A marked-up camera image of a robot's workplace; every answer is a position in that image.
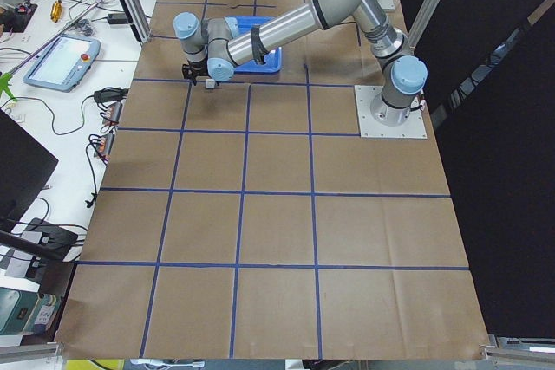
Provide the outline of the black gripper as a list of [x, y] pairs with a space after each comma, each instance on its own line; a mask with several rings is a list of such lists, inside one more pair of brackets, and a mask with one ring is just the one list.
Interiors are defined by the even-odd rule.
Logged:
[[[208, 77], [207, 60], [199, 62], [183, 63], [181, 67], [182, 75], [185, 80], [192, 81], [193, 85], [198, 84], [199, 77]], [[221, 81], [215, 80], [217, 86], [220, 86]]]

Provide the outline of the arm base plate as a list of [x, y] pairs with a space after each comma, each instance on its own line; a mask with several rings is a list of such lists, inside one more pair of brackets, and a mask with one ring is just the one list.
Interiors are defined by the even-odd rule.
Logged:
[[382, 100], [382, 86], [355, 85], [354, 92], [362, 138], [425, 140], [428, 137], [417, 97], [409, 107], [395, 109]]
[[378, 3], [386, 12], [393, 12], [396, 8], [394, 0], [378, 0]]

